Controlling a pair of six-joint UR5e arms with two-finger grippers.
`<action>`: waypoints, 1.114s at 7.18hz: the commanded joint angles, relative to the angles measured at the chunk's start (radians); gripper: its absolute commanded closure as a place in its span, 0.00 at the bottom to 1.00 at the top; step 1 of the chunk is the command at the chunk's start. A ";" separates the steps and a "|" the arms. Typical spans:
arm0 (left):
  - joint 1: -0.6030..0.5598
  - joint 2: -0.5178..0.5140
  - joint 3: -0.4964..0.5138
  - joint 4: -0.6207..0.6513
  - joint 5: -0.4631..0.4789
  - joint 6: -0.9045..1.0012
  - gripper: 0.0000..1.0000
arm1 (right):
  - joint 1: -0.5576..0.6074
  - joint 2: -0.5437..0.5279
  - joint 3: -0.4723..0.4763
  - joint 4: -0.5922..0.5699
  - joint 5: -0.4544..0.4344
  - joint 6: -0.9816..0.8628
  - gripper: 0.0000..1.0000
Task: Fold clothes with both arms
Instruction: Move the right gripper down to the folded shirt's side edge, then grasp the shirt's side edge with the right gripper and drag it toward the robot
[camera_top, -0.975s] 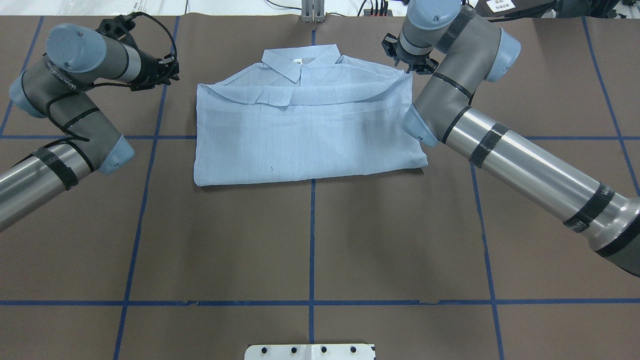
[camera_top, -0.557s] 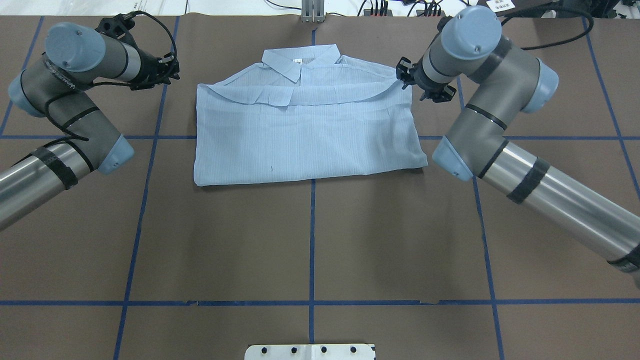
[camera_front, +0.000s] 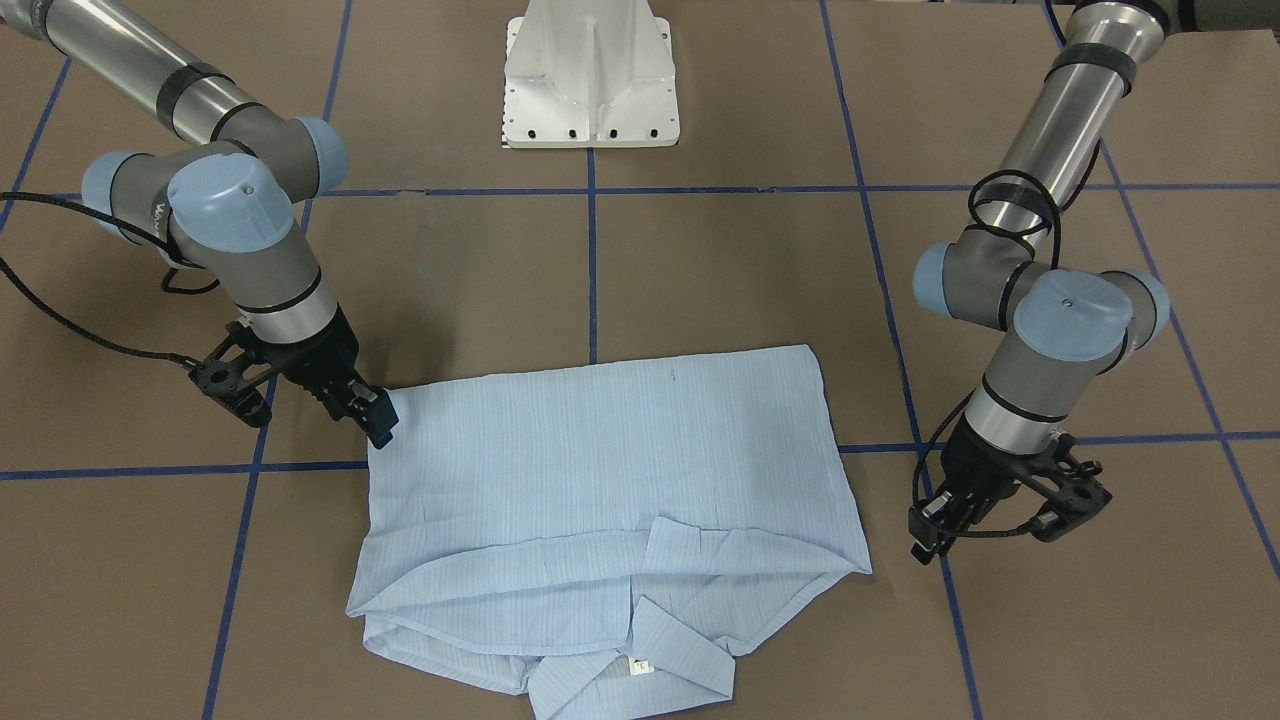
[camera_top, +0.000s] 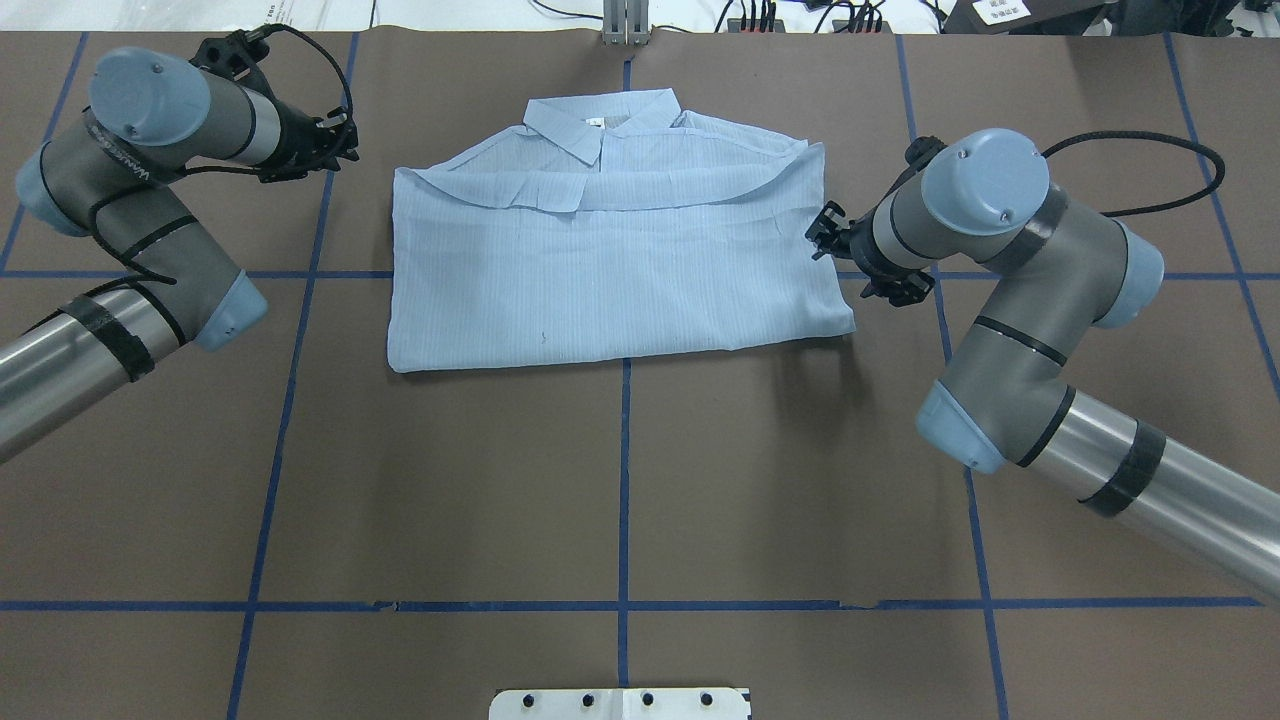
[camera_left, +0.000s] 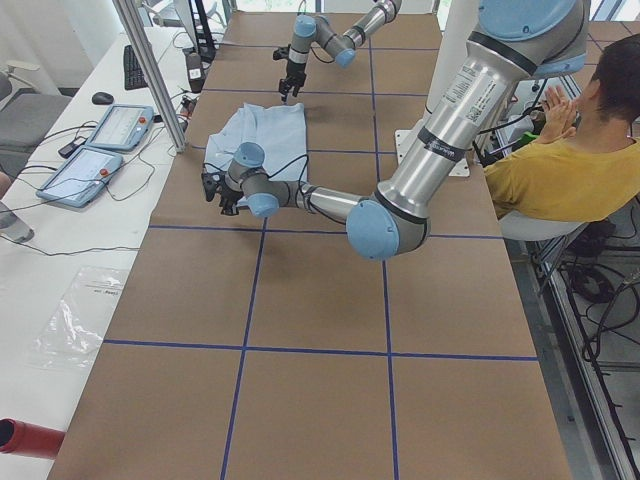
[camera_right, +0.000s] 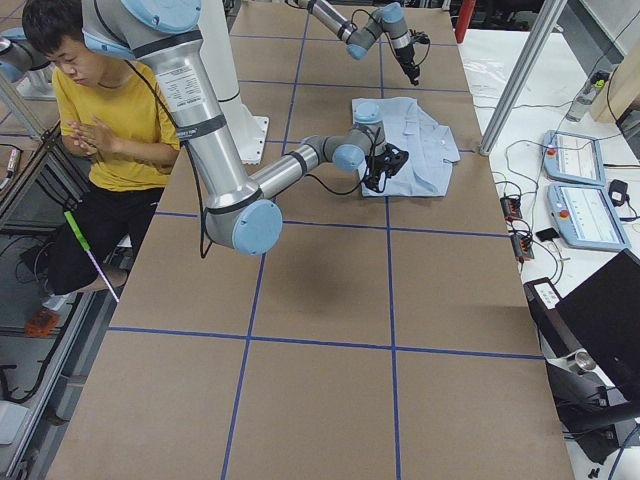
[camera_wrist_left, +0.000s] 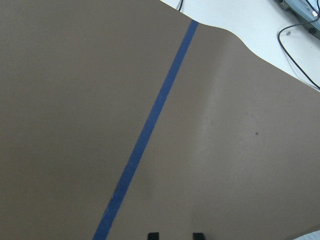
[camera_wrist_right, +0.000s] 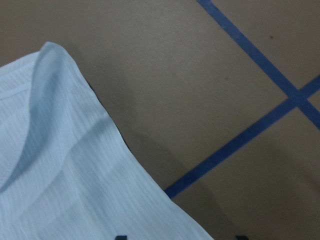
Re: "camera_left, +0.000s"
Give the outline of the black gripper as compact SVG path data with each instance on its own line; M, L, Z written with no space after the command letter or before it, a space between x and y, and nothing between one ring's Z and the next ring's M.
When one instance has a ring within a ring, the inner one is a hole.
M220 197L220 213L224 216L237 216L239 214L238 202L243 198L243 192L230 187L226 176L220 174L217 193Z
M298 96L300 89L306 81L306 63L288 62L286 66L286 77L279 80L278 92L283 103L288 100L289 92Z

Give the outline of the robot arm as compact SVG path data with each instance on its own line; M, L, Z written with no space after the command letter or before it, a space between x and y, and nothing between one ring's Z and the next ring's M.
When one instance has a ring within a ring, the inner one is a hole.
M227 167L202 172L205 198L228 216L239 201L259 218L285 207L322 214L344 223L351 247L367 259L413 251L430 232L429 201L517 84L583 67L589 11L586 1L481 2L465 61L392 177L368 197L277 180L264 169L262 148L245 142Z
M401 0L375 1L373 7L348 30L338 34L326 16L300 14L296 17L291 42L273 52L274 60L286 60L286 76L279 80L278 91L283 103L289 95L298 96L307 75L306 65L312 45L317 44L342 68L348 67L361 47L383 25L393 22Z

